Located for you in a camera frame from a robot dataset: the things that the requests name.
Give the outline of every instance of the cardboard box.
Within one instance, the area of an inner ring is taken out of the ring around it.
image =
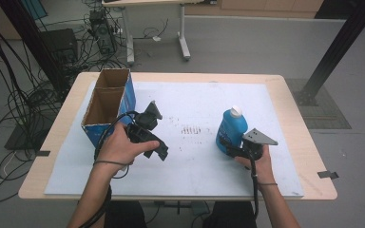
[[[136,98],[129,69],[103,69],[91,94],[82,128],[94,147],[102,133],[121,114],[135,109]],[[121,119],[124,124],[131,119]]]

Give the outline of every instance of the hand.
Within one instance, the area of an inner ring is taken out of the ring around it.
[[[250,168],[250,160],[243,157],[236,157],[236,162],[243,164]],[[272,171],[271,156],[269,154],[269,146],[264,145],[262,147],[262,157],[256,161],[257,175],[259,183],[274,183],[274,173]]]
[[[134,161],[136,156],[145,151],[154,150],[159,147],[159,145],[160,144],[157,141],[140,143],[131,142],[125,133],[125,127],[123,124],[117,123],[114,126],[114,133],[110,135],[103,144],[99,156],[97,157],[97,161],[130,164]],[[94,166],[100,166],[101,168],[104,168],[105,172],[110,175],[110,177],[114,176],[118,170],[123,168],[119,164],[105,162],[96,163]]]

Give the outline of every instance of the black tape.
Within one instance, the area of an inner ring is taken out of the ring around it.
[[[317,172],[317,173],[321,179],[330,178],[331,180],[333,180],[333,179],[339,178],[339,175],[337,174],[337,172],[331,173],[331,171],[329,171],[329,170],[323,171],[323,172]]]
[[[49,150],[40,150],[37,152],[36,156],[38,157],[48,157],[49,153],[51,153],[51,151]]]

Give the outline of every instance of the forearm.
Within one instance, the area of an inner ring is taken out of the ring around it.
[[[111,177],[104,175],[99,168],[91,170],[85,190],[67,227],[80,227],[96,214],[106,199],[110,181]],[[95,225],[102,227],[104,220],[100,219]]]
[[[269,219],[274,228],[300,227],[276,185],[261,187]]]

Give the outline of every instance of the table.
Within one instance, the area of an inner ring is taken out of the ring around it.
[[[178,37],[180,41],[180,46],[182,47],[182,55],[185,60],[191,58],[188,46],[185,41],[184,34],[184,15],[185,7],[184,4],[187,3],[199,3],[203,0],[121,0],[114,2],[103,2],[103,6],[107,8],[119,8],[123,16],[125,37],[126,37],[126,59],[129,65],[133,65],[135,62],[134,48],[133,48],[133,38],[129,30],[129,17],[128,10],[129,7],[140,7],[140,6],[153,6],[153,5],[178,5],[180,7],[180,31],[178,32]]]
[[[321,179],[317,172],[326,168],[311,135],[302,120],[296,103],[284,79],[278,75],[199,74],[199,73],[142,73],[133,72],[134,82],[220,82],[265,84],[277,112],[281,130],[294,161],[304,191],[302,200],[334,200],[336,189],[330,179]],[[19,197],[29,200],[77,200],[77,196],[45,195],[58,151],[67,136],[72,120],[98,72],[79,74],[58,114],[41,150],[50,151],[47,157],[37,157],[19,191]]]

